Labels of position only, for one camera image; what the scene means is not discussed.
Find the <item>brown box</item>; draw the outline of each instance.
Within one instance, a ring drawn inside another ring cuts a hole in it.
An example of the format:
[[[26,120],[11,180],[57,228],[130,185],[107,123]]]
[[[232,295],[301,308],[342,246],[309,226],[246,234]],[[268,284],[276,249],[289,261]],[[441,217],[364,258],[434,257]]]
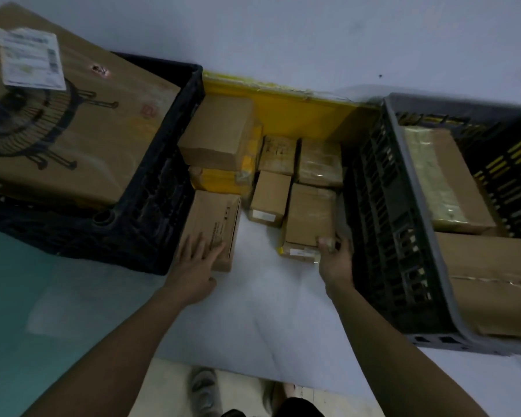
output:
[[[250,98],[206,95],[178,142],[186,164],[239,171],[254,125]]]
[[[436,237],[465,322],[482,335],[521,338],[521,239]]]
[[[249,219],[272,227],[282,226],[291,181],[290,175],[261,171],[250,206]]]
[[[279,136],[264,137],[259,170],[293,175],[297,140]]]
[[[342,148],[340,144],[301,139],[297,181],[316,187],[342,187]]]
[[[185,242],[189,234],[198,239],[199,234],[203,233],[207,238],[204,253],[206,255],[213,247],[225,242],[225,248],[214,262],[212,270],[231,271],[240,203],[241,197],[238,195],[221,195],[197,190],[181,233],[180,245]]]
[[[6,87],[0,193],[46,204],[118,202],[179,88],[16,4],[0,29],[56,35],[66,90]]]
[[[447,129],[404,127],[436,231],[482,234],[496,224]]]
[[[279,253],[294,259],[318,261],[317,237],[335,238],[335,200],[332,190],[294,183]]]

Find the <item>gray shoe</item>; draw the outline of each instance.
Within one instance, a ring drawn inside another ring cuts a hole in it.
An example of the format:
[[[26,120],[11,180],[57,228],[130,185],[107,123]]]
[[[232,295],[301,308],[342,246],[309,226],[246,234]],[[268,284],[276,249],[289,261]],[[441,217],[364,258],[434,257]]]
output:
[[[193,417],[222,415],[222,400],[214,370],[198,369],[191,374],[189,399]]]

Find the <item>printed fan illustration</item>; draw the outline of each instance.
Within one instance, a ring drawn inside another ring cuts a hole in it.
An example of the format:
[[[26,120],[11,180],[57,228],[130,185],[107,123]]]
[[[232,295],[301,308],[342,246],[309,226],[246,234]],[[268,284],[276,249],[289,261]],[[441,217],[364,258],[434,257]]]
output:
[[[118,102],[102,102],[96,92],[80,90],[65,79],[66,90],[30,89],[8,86],[0,98],[0,157],[25,156],[38,169],[54,160],[68,169],[70,161],[54,153],[51,147],[66,130],[82,104],[117,108]]]

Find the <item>black plastic crate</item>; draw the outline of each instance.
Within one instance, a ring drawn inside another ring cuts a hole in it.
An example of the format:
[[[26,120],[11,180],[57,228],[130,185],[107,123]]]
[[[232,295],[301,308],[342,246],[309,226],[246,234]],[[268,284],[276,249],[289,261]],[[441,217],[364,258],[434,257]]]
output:
[[[204,98],[202,67],[118,54],[181,87],[125,193],[89,216],[0,196],[0,231],[59,256],[165,274],[195,196],[177,141]]]
[[[393,93],[344,182],[355,286],[418,346],[521,354],[520,342],[479,336],[461,319],[403,125],[449,128],[521,238],[521,106]]]

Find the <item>taped cardboard box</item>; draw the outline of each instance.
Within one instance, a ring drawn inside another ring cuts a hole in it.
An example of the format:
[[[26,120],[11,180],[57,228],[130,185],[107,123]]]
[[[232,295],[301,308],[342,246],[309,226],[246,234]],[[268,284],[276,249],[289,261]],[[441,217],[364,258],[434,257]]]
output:
[[[297,140],[279,136],[266,136],[260,154],[259,171],[293,175]]]
[[[208,254],[213,247],[224,242],[224,250],[214,262],[212,270],[231,271],[239,216],[241,215],[240,204],[241,197],[237,195],[221,195],[197,190],[181,234],[180,248],[187,236],[191,235],[198,239],[201,233],[207,238],[204,255]]]
[[[436,231],[482,234],[496,224],[448,129],[404,127]]]
[[[465,322],[482,335],[521,338],[521,239],[436,237]]]
[[[16,4],[2,6],[0,193],[94,209],[118,202],[178,92]]]
[[[187,165],[239,171],[253,125],[250,98],[207,94],[178,147]]]
[[[339,143],[301,139],[297,181],[316,187],[342,187],[342,148]]]
[[[191,184],[197,190],[213,193],[240,195],[246,200],[253,192],[253,183],[259,153],[262,147],[262,125],[257,124],[247,142],[245,156],[239,171],[223,171],[201,167],[189,167]]]
[[[279,228],[288,203],[290,175],[261,171],[251,202],[249,219]]]
[[[335,202],[332,190],[294,183],[278,252],[293,259],[318,262],[317,237],[332,240],[329,247],[335,244]]]

